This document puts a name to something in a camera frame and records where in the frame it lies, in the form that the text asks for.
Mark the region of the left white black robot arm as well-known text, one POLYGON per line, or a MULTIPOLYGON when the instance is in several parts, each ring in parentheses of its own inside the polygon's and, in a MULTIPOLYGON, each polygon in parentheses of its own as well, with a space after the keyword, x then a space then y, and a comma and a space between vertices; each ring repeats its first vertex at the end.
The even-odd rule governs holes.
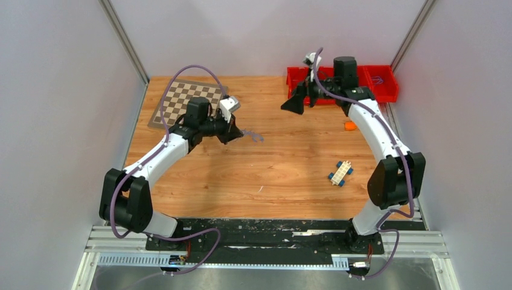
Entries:
POLYGON ((99 217, 110 223, 115 237, 144 233, 161 240, 170 250, 178 250, 192 235, 178 230, 179 221, 154 210, 151 188, 177 161, 187 156, 205 137, 228 142, 241 138, 236 126, 235 111, 240 102, 224 96, 213 110, 205 97, 193 97, 186 111, 167 128, 162 140, 137 162, 123 170, 110 169, 104 176, 99 217))

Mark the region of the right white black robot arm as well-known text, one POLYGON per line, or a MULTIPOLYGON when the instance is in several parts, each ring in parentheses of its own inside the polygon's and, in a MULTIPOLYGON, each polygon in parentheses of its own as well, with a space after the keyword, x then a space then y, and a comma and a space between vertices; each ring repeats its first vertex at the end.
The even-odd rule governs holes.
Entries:
POLYGON ((377 161, 366 186, 369 200, 349 220, 341 239, 348 251, 360 253, 376 242, 380 227, 391 214, 413 217, 426 159, 420 152, 413 153, 392 131, 371 89, 359 84, 354 57, 335 58, 334 75, 324 80, 318 76, 319 53, 308 53, 303 62, 308 66, 307 76, 292 90, 281 109, 302 115, 306 98, 310 107, 321 98, 335 100, 359 128, 377 161))

